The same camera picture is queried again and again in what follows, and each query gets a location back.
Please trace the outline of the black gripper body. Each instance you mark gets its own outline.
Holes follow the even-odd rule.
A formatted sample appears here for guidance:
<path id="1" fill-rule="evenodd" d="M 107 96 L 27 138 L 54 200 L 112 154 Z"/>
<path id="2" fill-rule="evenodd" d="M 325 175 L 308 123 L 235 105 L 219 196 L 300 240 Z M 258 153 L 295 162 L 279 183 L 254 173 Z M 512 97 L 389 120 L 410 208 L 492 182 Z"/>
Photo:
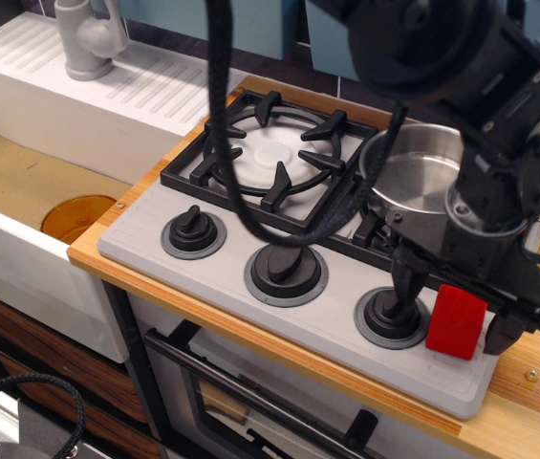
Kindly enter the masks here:
<path id="1" fill-rule="evenodd" d="M 445 211 L 435 218 L 388 212 L 395 249 L 409 245 L 430 263 L 430 274 L 487 301 L 495 315 L 524 316 L 525 332 L 540 331 L 540 254 L 528 251 L 523 238 L 529 219 L 486 227 L 454 191 L 445 197 Z"/>

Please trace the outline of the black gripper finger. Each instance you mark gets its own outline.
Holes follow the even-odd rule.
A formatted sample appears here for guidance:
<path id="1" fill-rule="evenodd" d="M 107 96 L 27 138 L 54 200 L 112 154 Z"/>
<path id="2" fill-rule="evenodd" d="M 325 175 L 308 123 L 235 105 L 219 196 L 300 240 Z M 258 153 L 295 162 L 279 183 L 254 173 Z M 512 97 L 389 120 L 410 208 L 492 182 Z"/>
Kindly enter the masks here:
<path id="1" fill-rule="evenodd" d="M 522 337 L 526 331 L 526 318 L 518 313 L 496 315 L 488 325 L 483 352 L 499 356 Z"/>
<path id="2" fill-rule="evenodd" d="M 412 247 L 399 245 L 392 257 L 391 275 L 395 302 L 390 318 L 406 320 L 414 315 L 416 299 L 430 274 L 430 263 Z"/>

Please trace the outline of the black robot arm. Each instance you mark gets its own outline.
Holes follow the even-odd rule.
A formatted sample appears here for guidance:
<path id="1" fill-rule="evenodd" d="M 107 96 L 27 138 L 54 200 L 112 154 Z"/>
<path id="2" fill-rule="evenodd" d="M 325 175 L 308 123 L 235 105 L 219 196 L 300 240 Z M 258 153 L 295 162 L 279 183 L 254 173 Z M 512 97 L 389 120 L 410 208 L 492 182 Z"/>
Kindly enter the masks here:
<path id="1" fill-rule="evenodd" d="M 449 274 L 494 312 L 490 355 L 540 331 L 540 255 L 524 229 L 540 216 L 540 45 L 495 1 L 323 1 L 348 30 L 362 84 L 427 105 L 464 138 L 442 213 L 395 209 L 392 274 L 408 310 L 426 276 Z"/>

